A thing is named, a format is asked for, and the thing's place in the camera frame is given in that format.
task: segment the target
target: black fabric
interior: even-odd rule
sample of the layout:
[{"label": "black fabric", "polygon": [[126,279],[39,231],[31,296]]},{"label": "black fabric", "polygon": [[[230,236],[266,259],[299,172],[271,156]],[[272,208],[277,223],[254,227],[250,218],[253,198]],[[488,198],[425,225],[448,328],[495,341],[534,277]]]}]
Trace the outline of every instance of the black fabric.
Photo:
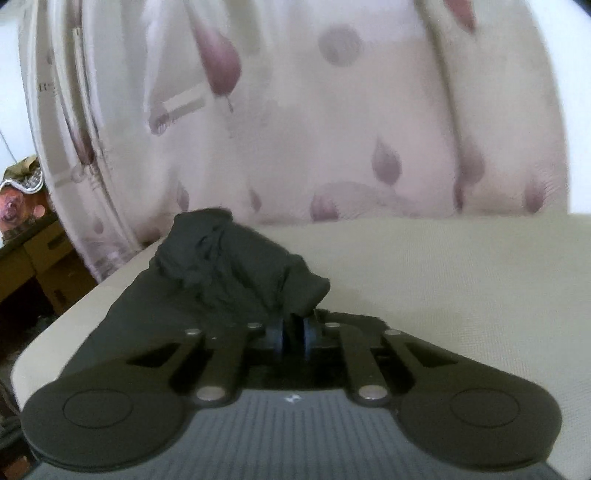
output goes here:
[{"label": "black fabric", "polygon": [[306,317],[329,289],[302,257],[234,223],[230,212],[182,213],[149,268],[117,299],[62,375],[178,338],[190,328],[217,336],[249,322],[271,326]]}]

